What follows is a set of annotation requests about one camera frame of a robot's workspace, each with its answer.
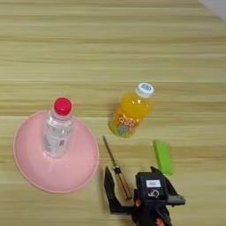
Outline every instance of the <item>plastic water bottle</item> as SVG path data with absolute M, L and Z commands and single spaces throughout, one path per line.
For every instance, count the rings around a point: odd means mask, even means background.
M 45 121 L 44 152 L 55 158 L 63 156 L 70 145 L 73 126 L 71 101 L 66 98 L 58 98 Z
M 109 121 L 109 128 L 117 136 L 127 138 L 151 112 L 151 97 L 154 87 L 149 83 L 140 83 L 135 91 L 125 94 L 116 113 Z

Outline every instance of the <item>orange juice bottle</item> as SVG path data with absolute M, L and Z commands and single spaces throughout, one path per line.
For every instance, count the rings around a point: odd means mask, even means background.
M 150 97 L 154 88 L 148 83 L 140 83 L 135 92 L 125 94 L 116 113 L 109 121 L 109 128 L 117 136 L 130 137 L 138 125 L 151 111 Z

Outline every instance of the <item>screwdriver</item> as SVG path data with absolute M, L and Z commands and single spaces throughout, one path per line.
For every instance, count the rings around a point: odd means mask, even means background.
M 119 189 L 121 190 L 121 193 L 123 194 L 124 199 L 125 200 L 130 200 L 132 198 L 132 194 L 131 194 L 131 191 L 129 189 L 128 184 L 126 183 L 124 175 L 123 175 L 120 167 L 117 165 L 113 154 L 111 153 L 108 141 L 106 140 L 106 138 L 104 136 L 102 136 L 102 139 L 103 139 L 104 144 L 105 144 L 105 146 L 106 146 L 106 148 L 107 148 L 107 150 L 109 152 L 109 157 L 110 157 L 110 159 L 111 159 L 111 161 L 113 163 L 113 170 L 116 173 L 116 179 L 117 179 L 117 184 L 119 186 Z

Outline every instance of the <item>table surface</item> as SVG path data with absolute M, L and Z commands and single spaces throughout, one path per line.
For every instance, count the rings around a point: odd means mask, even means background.
M 103 169 L 106 135 L 131 188 L 156 166 L 153 139 L 169 142 L 170 177 L 187 199 L 174 225 L 224 223 L 226 24 L 198 0 L 0 0 L 0 223 L 14 226 L 133 225 L 110 215 Z M 109 131 L 122 94 L 154 84 L 153 113 L 131 139 Z M 22 121 L 68 96 L 94 132 L 100 168 L 83 189 L 43 192 L 12 154 Z

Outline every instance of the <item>bottle cap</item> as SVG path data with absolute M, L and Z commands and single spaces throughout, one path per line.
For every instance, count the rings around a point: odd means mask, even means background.
M 150 98 L 154 93 L 154 87 L 151 86 L 149 83 L 142 82 L 139 83 L 136 89 L 136 93 L 142 98 Z
M 54 110 L 59 116 L 68 116 L 72 111 L 72 103 L 67 98 L 58 98 L 54 103 Z

